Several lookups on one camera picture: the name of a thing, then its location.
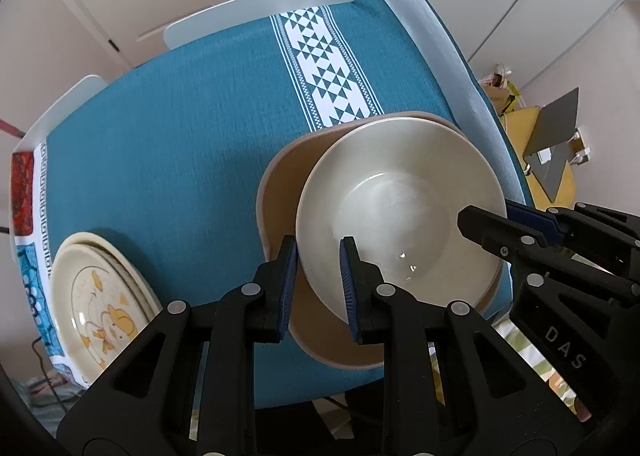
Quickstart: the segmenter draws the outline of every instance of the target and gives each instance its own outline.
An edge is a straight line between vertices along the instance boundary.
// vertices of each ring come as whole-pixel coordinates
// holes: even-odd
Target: plate
[[[145,313],[145,317],[151,321],[156,314],[151,310],[151,306],[146,301],[145,296],[142,293],[142,290],[137,286],[136,282],[133,280],[133,277],[124,269],[124,267],[118,262],[116,258],[110,255],[110,253],[99,249],[98,247],[92,247],[91,245],[87,245],[91,250],[95,251],[98,255],[102,256],[107,263],[109,263],[118,273],[118,275],[125,282],[133,296],[136,298],[136,302],[142,308],[142,311]]]
[[[119,262],[125,271],[133,278],[137,287],[139,287],[140,292],[142,292],[142,295],[145,297],[146,302],[151,308],[153,317],[160,313],[162,305],[156,297],[156,294],[151,289],[148,282],[146,282],[145,278],[142,277],[142,274],[138,272],[138,270],[130,263],[129,259],[127,259],[116,247],[111,245],[111,243],[102,236],[98,236],[98,234],[93,234],[91,232],[76,232],[71,234],[71,236],[62,242],[58,251],[60,252],[60,250],[68,245],[75,245],[78,243],[97,247],[113,256],[113,258],[116,259],[116,261]]]
[[[346,322],[338,245],[354,236],[360,258],[419,301],[477,306],[501,260],[460,234],[458,212],[467,205],[506,216],[494,172],[462,135],[414,117],[356,128],[316,163],[300,197],[296,240],[306,279]]]
[[[58,250],[50,285],[60,343],[91,385],[149,319],[120,274],[87,245]]]

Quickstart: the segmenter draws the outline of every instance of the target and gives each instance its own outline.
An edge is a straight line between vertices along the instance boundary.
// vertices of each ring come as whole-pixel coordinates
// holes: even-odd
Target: white chair
[[[230,0],[168,25],[164,29],[164,42],[173,50],[219,30],[272,14],[350,1],[354,0]]]
[[[44,112],[33,126],[25,133],[14,153],[19,151],[34,151],[64,119],[76,111],[95,94],[107,87],[107,82],[99,75],[87,75],[67,90]],[[9,209],[12,209],[11,195],[9,195]],[[12,245],[11,253],[17,263],[14,241],[14,221],[9,219],[9,237]]]

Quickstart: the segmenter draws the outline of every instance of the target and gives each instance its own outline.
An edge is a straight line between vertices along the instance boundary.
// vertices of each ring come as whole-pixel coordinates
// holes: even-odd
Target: white geometric pattern
[[[382,113],[328,8],[282,13],[272,22],[312,129]]]

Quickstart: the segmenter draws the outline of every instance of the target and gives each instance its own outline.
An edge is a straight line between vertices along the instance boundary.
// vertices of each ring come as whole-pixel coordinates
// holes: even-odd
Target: stacked plates
[[[107,240],[85,232],[60,245],[50,293],[60,343],[87,385],[161,310],[127,258]]]

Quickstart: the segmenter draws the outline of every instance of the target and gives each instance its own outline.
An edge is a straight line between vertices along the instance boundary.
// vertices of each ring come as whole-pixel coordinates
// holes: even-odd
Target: beige bowl
[[[438,122],[460,133],[455,126],[436,115],[411,111],[320,129],[288,144],[271,160],[258,188],[256,218],[265,259],[277,256],[284,235],[295,234],[296,212],[302,189],[325,151],[352,129],[373,120],[399,116]],[[499,278],[476,309],[482,311],[491,303],[498,282]],[[355,344],[348,325],[322,304],[302,270],[298,271],[296,278],[289,331],[307,354],[328,366],[363,370],[383,363],[382,345]]]

